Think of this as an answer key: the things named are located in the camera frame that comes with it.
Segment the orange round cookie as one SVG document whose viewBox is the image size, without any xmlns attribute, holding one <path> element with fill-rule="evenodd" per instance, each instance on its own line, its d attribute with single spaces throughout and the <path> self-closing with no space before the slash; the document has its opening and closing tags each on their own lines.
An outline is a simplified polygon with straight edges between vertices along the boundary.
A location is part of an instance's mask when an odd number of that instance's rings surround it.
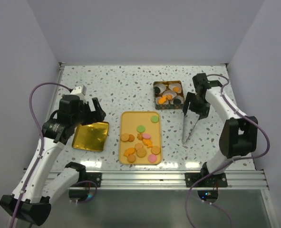
<svg viewBox="0 0 281 228">
<path fill-rule="evenodd" d="M 173 91 L 176 92 L 176 93 L 180 93 L 180 92 L 179 92 L 179 91 L 180 91 L 180 88 L 174 87 L 174 88 L 173 88 Z"/>
</svg>

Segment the steel serving tongs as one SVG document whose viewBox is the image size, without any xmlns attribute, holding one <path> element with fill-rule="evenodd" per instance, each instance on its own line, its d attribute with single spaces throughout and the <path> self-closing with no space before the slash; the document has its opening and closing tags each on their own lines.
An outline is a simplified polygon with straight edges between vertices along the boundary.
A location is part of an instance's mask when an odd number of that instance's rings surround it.
<svg viewBox="0 0 281 228">
<path fill-rule="evenodd" d="M 189 140 L 193 129 L 195 128 L 199 120 L 199 115 L 194 113 L 187 113 L 184 116 L 183 121 L 183 134 L 182 134 L 182 144 L 186 144 Z"/>
</svg>

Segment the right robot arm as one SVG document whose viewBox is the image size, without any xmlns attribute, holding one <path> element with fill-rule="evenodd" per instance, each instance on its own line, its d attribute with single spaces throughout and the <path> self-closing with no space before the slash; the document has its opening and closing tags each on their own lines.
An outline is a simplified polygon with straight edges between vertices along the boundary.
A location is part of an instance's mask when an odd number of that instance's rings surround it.
<svg viewBox="0 0 281 228">
<path fill-rule="evenodd" d="M 207 187 L 220 180 L 234 160 L 256 150 L 258 133 L 257 118 L 240 111 L 226 94 L 225 86 L 219 80 L 209 80 L 208 77 L 205 73 L 193 77 L 195 92 L 187 93 L 183 106 L 184 116 L 195 113 L 198 120 L 207 118 L 213 107 L 223 121 L 217 154 L 203 164 L 196 176 L 190 178 L 192 184 Z"/>
</svg>

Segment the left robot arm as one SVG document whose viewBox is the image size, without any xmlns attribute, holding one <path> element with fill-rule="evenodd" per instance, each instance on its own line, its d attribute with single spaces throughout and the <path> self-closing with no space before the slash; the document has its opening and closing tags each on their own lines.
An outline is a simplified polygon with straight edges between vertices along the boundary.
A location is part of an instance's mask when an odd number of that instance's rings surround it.
<svg viewBox="0 0 281 228">
<path fill-rule="evenodd" d="M 23 178 L 10 195 L 3 195 L 0 206 L 13 220 L 21 219 L 41 226 L 48 218 L 52 203 L 69 187 L 87 183 L 84 165 L 69 162 L 52 182 L 46 180 L 53 164 L 79 125 L 89 125 L 104 120 L 106 113 L 99 100 L 92 98 L 94 111 L 78 95 L 65 95 L 58 110 L 43 124 L 38 149 Z"/>
</svg>

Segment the gold tin lid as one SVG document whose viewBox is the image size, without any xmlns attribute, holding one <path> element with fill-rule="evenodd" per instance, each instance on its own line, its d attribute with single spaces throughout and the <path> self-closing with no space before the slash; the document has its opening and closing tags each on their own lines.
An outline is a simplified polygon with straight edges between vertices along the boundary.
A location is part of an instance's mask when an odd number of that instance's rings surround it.
<svg viewBox="0 0 281 228">
<path fill-rule="evenodd" d="M 108 122 L 79 125 L 72 141 L 72 148 L 94 152 L 102 152 L 107 141 Z"/>
</svg>

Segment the black sandwich cookie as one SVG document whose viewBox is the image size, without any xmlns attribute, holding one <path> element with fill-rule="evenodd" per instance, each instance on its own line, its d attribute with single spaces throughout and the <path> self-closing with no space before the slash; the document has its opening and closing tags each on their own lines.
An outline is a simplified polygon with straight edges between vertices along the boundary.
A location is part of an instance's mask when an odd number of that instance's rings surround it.
<svg viewBox="0 0 281 228">
<path fill-rule="evenodd" d="M 159 95 L 159 94 L 161 93 L 160 87 L 155 86 L 155 87 L 154 87 L 154 93 L 157 94 L 157 95 Z"/>
<path fill-rule="evenodd" d="M 178 98 L 173 100 L 173 104 L 181 104 L 181 103 L 182 103 L 182 101 Z"/>
</svg>

